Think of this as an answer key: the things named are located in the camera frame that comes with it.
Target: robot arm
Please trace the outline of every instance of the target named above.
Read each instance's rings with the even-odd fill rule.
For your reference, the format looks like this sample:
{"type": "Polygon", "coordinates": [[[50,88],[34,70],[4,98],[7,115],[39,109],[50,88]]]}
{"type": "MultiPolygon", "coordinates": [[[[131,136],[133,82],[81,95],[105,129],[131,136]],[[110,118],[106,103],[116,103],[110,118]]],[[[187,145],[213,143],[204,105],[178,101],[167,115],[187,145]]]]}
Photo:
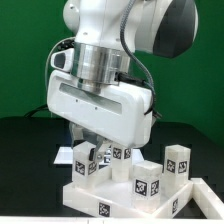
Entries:
{"type": "Polygon", "coordinates": [[[120,82],[116,74],[129,72],[136,48],[166,57],[189,48],[197,29],[193,0],[68,0],[64,20],[77,34],[74,48],[52,56],[49,109],[126,148],[145,145],[153,123],[147,113],[153,83],[146,89],[120,82]],[[127,22],[125,43],[121,21],[127,22]]]}

